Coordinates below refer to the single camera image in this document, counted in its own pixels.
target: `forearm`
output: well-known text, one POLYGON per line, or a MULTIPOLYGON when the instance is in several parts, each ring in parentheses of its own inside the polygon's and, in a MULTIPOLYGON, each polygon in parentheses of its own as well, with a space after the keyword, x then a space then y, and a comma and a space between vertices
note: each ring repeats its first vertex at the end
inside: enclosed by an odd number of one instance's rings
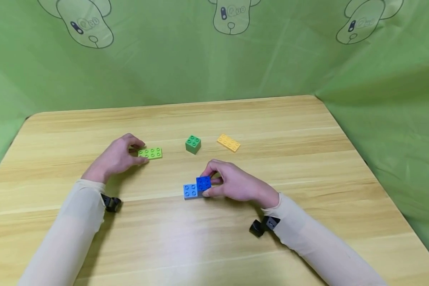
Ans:
POLYGON ((277 207, 263 210, 281 221, 274 232, 330 286, 382 286, 377 272, 335 234, 280 193, 277 207))
POLYGON ((19 286, 73 285, 105 207, 104 184, 79 180, 19 280, 19 286))

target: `duplo block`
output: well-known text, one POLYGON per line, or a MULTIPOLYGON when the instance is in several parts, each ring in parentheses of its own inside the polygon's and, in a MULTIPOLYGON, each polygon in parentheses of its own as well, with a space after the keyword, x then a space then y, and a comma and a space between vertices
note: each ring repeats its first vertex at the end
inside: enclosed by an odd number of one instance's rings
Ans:
POLYGON ((149 160, 161 159, 162 158, 162 149, 157 147, 157 148, 139 150, 138 156, 139 157, 146 157, 149 160))
POLYGON ((196 184, 183 185, 183 196, 184 196, 185 200, 187 200, 187 199, 198 199, 199 194, 197 192, 196 184))
POLYGON ((202 141, 194 135, 189 136, 186 140, 186 150, 194 155, 197 154, 200 147, 202 147, 202 141))
POLYGON ((221 136, 219 136, 219 138, 217 139, 217 142, 226 147, 227 149, 231 150, 233 153, 235 153, 240 147, 239 142, 233 140, 226 134, 221 134, 221 136))
POLYGON ((211 187, 211 178, 209 176, 198 177, 196 178, 196 183, 197 191, 203 192, 204 190, 208 190, 211 187))

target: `cartoon mouse drawing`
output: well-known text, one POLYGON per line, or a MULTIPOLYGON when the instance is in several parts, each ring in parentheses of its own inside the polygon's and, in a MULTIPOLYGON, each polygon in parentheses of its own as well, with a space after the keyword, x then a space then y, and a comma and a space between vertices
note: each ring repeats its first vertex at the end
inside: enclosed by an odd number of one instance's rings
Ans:
POLYGON ((64 21, 70 36, 90 48, 106 48, 114 36, 103 20, 111 12, 109 0, 38 0, 46 12, 64 21))
POLYGON ((349 20, 338 31, 337 41, 353 44, 367 39, 380 20, 395 16, 403 4, 404 0, 351 0, 344 12, 349 20))
POLYGON ((208 0, 216 5, 214 28, 227 35, 238 35, 248 29, 249 10, 261 0, 208 0))

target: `lime green lego brick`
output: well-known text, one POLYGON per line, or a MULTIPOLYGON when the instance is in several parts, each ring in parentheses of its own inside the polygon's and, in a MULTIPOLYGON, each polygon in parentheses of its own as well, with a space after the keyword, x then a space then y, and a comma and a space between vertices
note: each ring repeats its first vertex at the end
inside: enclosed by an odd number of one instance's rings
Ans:
POLYGON ((162 149, 159 147, 151 148, 151 149, 144 149, 138 151, 139 157, 146 157, 149 160, 153 159, 161 159, 162 158, 162 149))
POLYGON ((186 140, 186 150, 194 155, 197 154, 200 147, 202 147, 202 141, 194 135, 189 136, 186 140))

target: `blue lego brick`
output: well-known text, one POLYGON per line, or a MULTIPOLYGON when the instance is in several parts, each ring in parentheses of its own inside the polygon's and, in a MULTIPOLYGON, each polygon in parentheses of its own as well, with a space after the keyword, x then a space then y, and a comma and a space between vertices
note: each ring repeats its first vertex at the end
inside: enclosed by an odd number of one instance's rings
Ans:
POLYGON ((198 177, 196 178, 196 182, 198 192, 203 192, 204 190, 208 190, 211 187, 211 178, 209 176, 198 177))
POLYGON ((199 198, 196 184, 188 184, 183 186, 184 199, 197 199, 199 198))

